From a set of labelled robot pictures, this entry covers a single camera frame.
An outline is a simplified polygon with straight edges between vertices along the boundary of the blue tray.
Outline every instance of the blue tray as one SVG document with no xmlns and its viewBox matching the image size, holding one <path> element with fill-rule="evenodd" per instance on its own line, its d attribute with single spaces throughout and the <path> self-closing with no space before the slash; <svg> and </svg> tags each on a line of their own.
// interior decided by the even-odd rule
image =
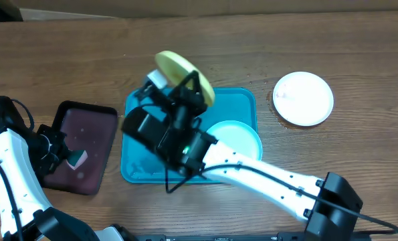
<svg viewBox="0 0 398 241">
<path fill-rule="evenodd" d="M 170 89 L 165 89 L 163 92 L 168 94 L 170 91 Z M 206 131 L 221 121 L 241 121 L 258 133 L 256 102 L 254 95 L 249 90 L 245 88 L 214 88 L 214 91 L 214 105 L 200 115 L 202 131 Z M 130 93 L 126 99 L 126 114 L 139 105 L 138 100 L 134 97 L 135 92 Z M 151 100 L 142 101 L 142 104 L 146 103 L 151 103 Z M 165 117 L 165 114 L 157 107 L 147 106 L 144 109 L 160 120 Z M 123 134 L 120 168 L 123 178 L 131 183 L 165 182 L 165 168 L 159 159 L 126 134 Z M 178 173 L 169 172 L 169 182 L 178 183 L 182 179 L 183 177 Z M 194 177 L 188 183 L 219 182 Z"/>
</svg>

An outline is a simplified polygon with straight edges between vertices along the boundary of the water stain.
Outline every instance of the water stain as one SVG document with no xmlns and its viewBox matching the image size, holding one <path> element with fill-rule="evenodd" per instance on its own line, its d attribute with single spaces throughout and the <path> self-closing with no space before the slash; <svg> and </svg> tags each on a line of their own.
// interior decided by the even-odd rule
<svg viewBox="0 0 398 241">
<path fill-rule="evenodd" d="M 312 128 L 317 127 L 318 125 L 320 125 L 320 124 L 317 124 L 317 125 L 314 125 L 314 126 L 311 126 L 311 127 L 301 127 L 299 125 L 294 125 L 294 124 L 288 122 L 287 120 L 285 120 L 282 116 L 280 116 L 280 114 L 276 110 L 276 107 L 274 106 L 274 103 L 273 103 L 273 90 L 271 90 L 271 91 L 269 91 L 267 93 L 266 100 L 267 100 L 268 109 L 275 116 L 275 118 L 276 118 L 277 122 L 279 123 L 279 125 L 285 127 L 285 129 L 307 130 L 307 129 L 312 129 Z"/>
</svg>

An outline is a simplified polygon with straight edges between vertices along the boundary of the wooden table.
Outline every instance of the wooden table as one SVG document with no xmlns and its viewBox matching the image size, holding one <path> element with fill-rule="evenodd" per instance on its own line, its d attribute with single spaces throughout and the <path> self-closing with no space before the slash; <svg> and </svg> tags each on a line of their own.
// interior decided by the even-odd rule
<svg viewBox="0 0 398 241">
<path fill-rule="evenodd" d="M 36 123 L 47 125 L 64 100 L 111 106 L 122 115 L 125 97 L 162 50 L 185 56 L 213 86 L 254 93 L 264 161 L 319 177 L 337 172 L 362 197 L 364 214 L 398 225 L 398 12 L 0 23 L 0 95 L 21 100 Z M 272 88 L 294 71 L 322 76 L 334 92 L 334 110 L 316 128 L 286 129 L 269 111 Z M 93 229 L 118 223 L 134 234 L 304 229 L 242 188 L 190 185 L 166 195 L 162 185 L 127 183 L 121 136 L 99 193 L 46 189 L 55 207 Z"/>
</svg>

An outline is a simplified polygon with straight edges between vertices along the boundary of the yellow plate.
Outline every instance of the yellow plate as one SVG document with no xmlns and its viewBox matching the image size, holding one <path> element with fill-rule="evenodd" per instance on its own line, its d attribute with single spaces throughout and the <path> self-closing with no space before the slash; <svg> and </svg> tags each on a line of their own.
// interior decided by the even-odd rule
<svg viewBox="0 0 398 241">
<path fill-rule="evenodd" d="M 200 86 L 203 97 L 205 98 L 205 103 L 208 106 L 213 105 L 215 93 L 212 86 L 200 70 L 192 65 L 192 63 L 172 51 L 163 51 L 156 54 L 155 60 L 161 72 L 163 72 L 174 85 L 181 83 L 187 74 L 191 73 L 193 70 L 197 71 L 199 73 Z M 192 88 L 193 83 L 190 81 L 187 87 Z"/>
</svg>

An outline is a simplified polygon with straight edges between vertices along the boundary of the tabletop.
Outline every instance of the tabletop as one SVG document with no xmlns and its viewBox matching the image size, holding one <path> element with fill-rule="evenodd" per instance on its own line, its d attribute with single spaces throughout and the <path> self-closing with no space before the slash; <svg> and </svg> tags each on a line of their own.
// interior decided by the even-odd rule
<svg viewBox="0 0 398 241">
<path fill-rule="evenodd" d="M 36 124 L 50 125 L 64 100 L 114 107 L 120 124 L 126 96 L 162 50 L 186 57 L 214 87 L 253 92 L 263 161 L 317 177 L 338 173 L 364 201 L 362 213 L 398 225 L 398 12 L 0 23 L 0 95 L 22 101 Z M 269 108 L 276 82 L 295 71 L 321 76 L 334 93 L 332 114 L 312 129 L 286 128 Z M 167 195 L 163 185 L 130 184 L 120 174 L 121 139 L 118 131 L 97 195 L 45 189 L 51 203 L 95 230 L 113 223 L 172 236 L 304 229 L 240 187 L 187 185 Z"/>
</svg>

